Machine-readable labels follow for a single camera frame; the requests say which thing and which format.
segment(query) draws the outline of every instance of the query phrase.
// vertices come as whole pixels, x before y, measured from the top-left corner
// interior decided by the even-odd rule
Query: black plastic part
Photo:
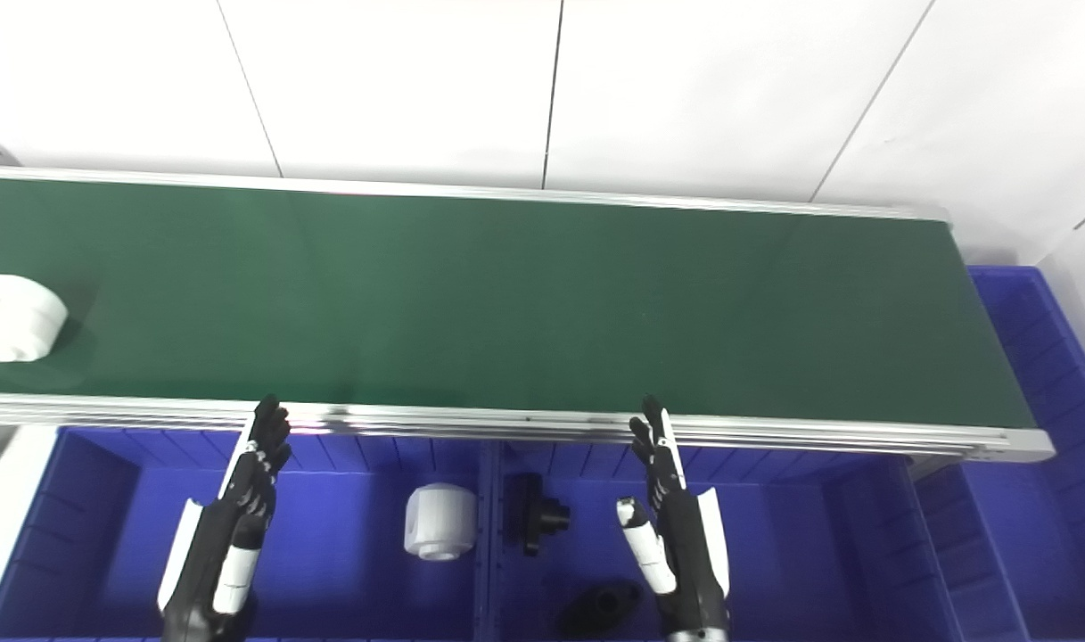
[[[541,548],[544,535],[553,535],[570,528],[570,506],[562,506],[557,499],[542,496],[542,476],[519,476],[525,500],[523,524],[523,553],[535,557]]]
[[[558,616],[558,634],[563,640],[601,640],[641,602],[641,586],[617,580],[595,586],[579,594]]]

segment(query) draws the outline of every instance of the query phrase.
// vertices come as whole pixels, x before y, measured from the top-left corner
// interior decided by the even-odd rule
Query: white cylindrical part
[[[452,484],[417,488],[408,499],[403,548],[429,562],[458,560],[474,548],[477,500]]]
[[[53,292],[13,273],[0,273],[0,361],[46,357],[66,321]]]

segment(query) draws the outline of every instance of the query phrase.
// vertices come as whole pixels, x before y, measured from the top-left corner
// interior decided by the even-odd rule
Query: blue plastic bin
[[[161,634],[156,593],[188,497],[213,499],[235,434],[66,428],[0,586],[0,640]],[[488,537],[452,564],[403,548],[408,496],[480,495],[488,444],[293,435],[254,590],[253,634],[473,640]]]
[[[957,639],[921,510],[896,457],[686,448],[690,487],[716,487],[731,566],[735,639],[864,642]],[[567,602],[640,573],[617,528],[618,497],[643,499],[644,473],[615,444],[506,444],[502,476],[539,473],[571,508],[571,528],[524,557],[502,534],[497,639],[554,640]],[[502,509],[514,509],[502,506]],[[610,640],[661,638],[652,596]]]
[[[233,434],[65,428],[0,588],[0,640],[148,639],[187,497],[209,500]],[[616,525],[642,472],[615,444],[484,444],[293,435],[257,567],[254,637],[554,640],[592,581],[639,578]],[[738,638],[950,641],[949,604],[896,457],[685,449],[727,515]],[[502,528],[507,476],[545,475],[570,531],[527,558]],[[429,564],[403,549],[408,496],[433,480],[481,497],[476,551]],[[652,601],[612,640],[655,640]]]
[[[962,638],[1085,640],[1085,355],[1037,269],[971,277],[1058,454],[961,464],[918,497]]]

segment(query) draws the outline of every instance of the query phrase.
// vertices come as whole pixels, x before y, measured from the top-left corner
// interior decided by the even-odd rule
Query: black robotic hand
[[[157,593],[163,642],[244,639],[248,588],[277,508],[277,475],[293,453],[286,418],[272,395],[261,399],[217,499],[205,508],[187,502]]]
[[[723,642],[730,626],[728,551],[716,489],[688,491],[668,411],[653,397],[641,406],[648,423],[633,418],[628,427],[646,466],[652,519],[633,497],[617,500],[617,519],[658,595],[665,638]]]

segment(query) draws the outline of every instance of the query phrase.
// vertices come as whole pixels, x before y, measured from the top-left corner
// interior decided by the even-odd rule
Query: robotic hand
[[[688,491],[673,424],[653,397],[630,419],[633,452],[644,463],[651,517],[633,497],[617,500],[617,519],[649,588],[658,595],[668,642],[725,642],[730,617],[728,549],[716,489]]]
[[[288,411],[268,395],[242,431],[208,506],[189,500],[157,592],[163,642],[235,642],[257,556],[277,508],[277,474],[293,453]]]

